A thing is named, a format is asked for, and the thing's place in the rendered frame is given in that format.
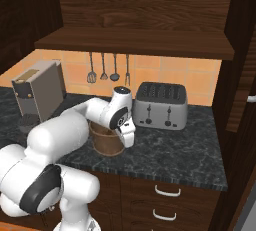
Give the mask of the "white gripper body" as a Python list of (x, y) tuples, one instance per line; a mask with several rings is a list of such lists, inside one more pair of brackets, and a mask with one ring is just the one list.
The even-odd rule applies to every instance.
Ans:
[(122, 126), (116, 129), (116, 133), (125, 148), (129, 148), (134, 145), (135, 131), (136, 128), (132, 120), (126, 121)]

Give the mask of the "dark wood base cabinet door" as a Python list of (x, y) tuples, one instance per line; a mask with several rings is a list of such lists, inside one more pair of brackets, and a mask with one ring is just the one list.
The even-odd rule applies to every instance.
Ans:
[(91, 171), (100, 181), (98, 197), (89, 204), (89, 210), (102, 231), (122, 231), (122, 209), (119, 176)]

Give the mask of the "dark wood tall cabinet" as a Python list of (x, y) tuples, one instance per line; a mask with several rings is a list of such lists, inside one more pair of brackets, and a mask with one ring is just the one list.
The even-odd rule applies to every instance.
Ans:
[(59, 0), (0, 0), (0, 75), (62, 26)]

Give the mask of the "silver four-slot toaster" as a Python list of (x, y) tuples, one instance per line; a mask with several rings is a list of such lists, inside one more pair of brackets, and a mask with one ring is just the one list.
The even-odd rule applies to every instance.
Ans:
[(143, 82), (136, 93), (133, 121), (137, 126), (182, 130), (188, 116), (186, 89), (180, 84)]

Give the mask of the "hanging metal fork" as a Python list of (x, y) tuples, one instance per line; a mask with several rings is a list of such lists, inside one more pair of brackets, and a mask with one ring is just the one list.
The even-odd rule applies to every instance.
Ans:
[(130, 86), (129, 54), (126, 54), (126, 74), (125, 74), (125, 85)]

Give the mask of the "hanging metal ladle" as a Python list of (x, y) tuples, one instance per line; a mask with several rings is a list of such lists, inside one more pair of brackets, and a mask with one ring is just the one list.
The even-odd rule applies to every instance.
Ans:
[(110, 75), (110, 79), (111, 81), (118, 81), (119, 80), (119, 77), (120, 75), (117, 73), (117, 63), (116, 63), (116, 59), (117, 59), (117, 54), (116, 53), (113, 53), (113, 56), (114, 56), (114, 73)]

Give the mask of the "hanging metal spatula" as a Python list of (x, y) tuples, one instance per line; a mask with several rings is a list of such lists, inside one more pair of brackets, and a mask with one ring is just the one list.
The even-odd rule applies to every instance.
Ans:
[(105, 70), (105, 58), (104, 58), (104, 53), (103, 52), (101, 53), (101, 59), (102, 59), (102, 74), (100, 76), (100, 79), (101, 80), (107, 80), (108, 75), (107, 75), (106, 70)]

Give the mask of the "hanging metal whisk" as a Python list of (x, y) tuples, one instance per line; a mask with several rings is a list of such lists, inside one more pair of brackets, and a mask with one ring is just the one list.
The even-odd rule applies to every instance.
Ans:
[(93, 84), (97, 80), (97, 74), (94, 71), (92, 53), (89, 53), (89, 58), (90, 58), (91, 71), (87, 75), (87, 82)]

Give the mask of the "dark wood drawer front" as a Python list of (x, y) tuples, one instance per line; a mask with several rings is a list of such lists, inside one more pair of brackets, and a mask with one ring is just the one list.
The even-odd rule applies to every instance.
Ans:
[(126, 200), (122, 203), (123, 231), (208, 231), (212, 211), (194, 205)]
[[(202, 189), (193, 186), (165, 183), (160, 181), (139, 179), (134, 177), (120, 176), (120, 185), (123, 192), (146, 196), (160, 202), (174, 202), (176, 204), (194, 205), (195, 207), (215, 207), (220, 193), (218, 191)], [(154, 187), (158, 186), (159, 190), (166, 192), (177, 192), (180, 188), (179, 197), (166, 197), (155, 192)]]

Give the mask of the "grey coffee machine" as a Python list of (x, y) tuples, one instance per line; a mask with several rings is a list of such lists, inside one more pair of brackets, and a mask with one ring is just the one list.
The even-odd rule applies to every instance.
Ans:
[(21, 113), (18, 127), (25, 134), (48, 120), (66, 96), (59, 60), (38, 61), (11, 83)]

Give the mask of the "dark wood wall cabinet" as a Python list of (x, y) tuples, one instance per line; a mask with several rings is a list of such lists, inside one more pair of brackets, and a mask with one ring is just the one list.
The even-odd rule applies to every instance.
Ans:
[(38, 49), (231, 60), (231, 0), (58, 0), (62, 24)]

